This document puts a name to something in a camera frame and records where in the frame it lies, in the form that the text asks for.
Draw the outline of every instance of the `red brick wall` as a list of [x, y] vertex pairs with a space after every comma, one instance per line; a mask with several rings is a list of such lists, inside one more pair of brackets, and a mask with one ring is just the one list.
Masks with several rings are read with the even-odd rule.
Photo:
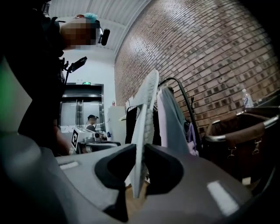
[[[252, 99], [280, 89], [277, 58], [264, 29], [235, 0], [155, 0], [134, 22], [115, 60], [118, 105], [125, 105], [156, 68], [194, 95], [199, 132], [211, 119], [242, 110], [242, 89]], [[186, 103], [170, 81], [186, 117]]]

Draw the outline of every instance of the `black garment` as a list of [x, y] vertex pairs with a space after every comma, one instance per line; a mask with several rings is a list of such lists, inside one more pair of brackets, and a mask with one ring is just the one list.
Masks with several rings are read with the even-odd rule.
[[[131, 143], [135, 124], [136, 124], [137, 107], [133, 108], [126, 114], [126, 144]], [[154, 138], [153, 144], [161, 146], [161, 136], [159, 133], [158, 112], [153, 111], [154, 120]]]
[[136, 124], [137, 107], [126, 113], [126, 144], [130, 144]]
[[160, 133], [159, 133], [158, 111], [153, 111], [153, 121], [154, 121], [153, 144], [161, 146], [161, 136], [160, 136]]
[[[53, 121], [59, 118], [63, 93], [61, 62], [64, 43], [59, 24], [42, 12], [27, 9], [22, 19], [5, 21], [4, 55], [16, 78], [32, 98], [18, 132], [39, 146], [56, 151]], [[36, 124], [43, 123], [38, 129]]]
[[93, 125], [87, 126], [87, 129], [89, 129], [90, 131], [96, 132], [95, 127]]

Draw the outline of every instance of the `person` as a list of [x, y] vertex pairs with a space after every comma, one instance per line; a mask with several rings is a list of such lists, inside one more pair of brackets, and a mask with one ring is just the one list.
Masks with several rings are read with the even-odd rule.
[[18, 133], [33, 139], [54, 155], [68, 155], [71, 148], [57, 125], [64, 92], [63, 50], [94, 45], [100, 35], [100, 23], [94, 14], [77, 15], [60, 24], [43, 10], [43, 0], [14, 4], [1, 21], [3, 55], [32, 103], [21, 121]]
[[94, 116], [92, 114], [87, 117], [87, 121], [89, 123], [89, 125], [87, 126], [87, 129], [96, 132], [95, 128], [96, 128], [96, 120], [97, 120], [97, 118], [98, 117], [96, 117], [96, 116]]

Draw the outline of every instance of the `water bottle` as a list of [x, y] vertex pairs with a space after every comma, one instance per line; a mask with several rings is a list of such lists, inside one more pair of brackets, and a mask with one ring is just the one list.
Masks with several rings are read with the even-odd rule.
[[245, 108], [254, 107], [251, 95], [249, 93], [247, 93], [246, 89], [242, 89], [242, 93], [243, 93], [242, 100], [243, 100], [243, 104], [244, 104]]

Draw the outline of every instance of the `black cap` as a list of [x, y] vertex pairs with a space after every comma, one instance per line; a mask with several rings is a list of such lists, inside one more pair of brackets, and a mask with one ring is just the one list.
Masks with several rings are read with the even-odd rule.
[[98, 119], [97, 116], [94, 116], [94, 115], [92, 115], [92, 114], [90, 114], [90, 115], [87, 117], [88, 120], [89, 120], [90, 118]]

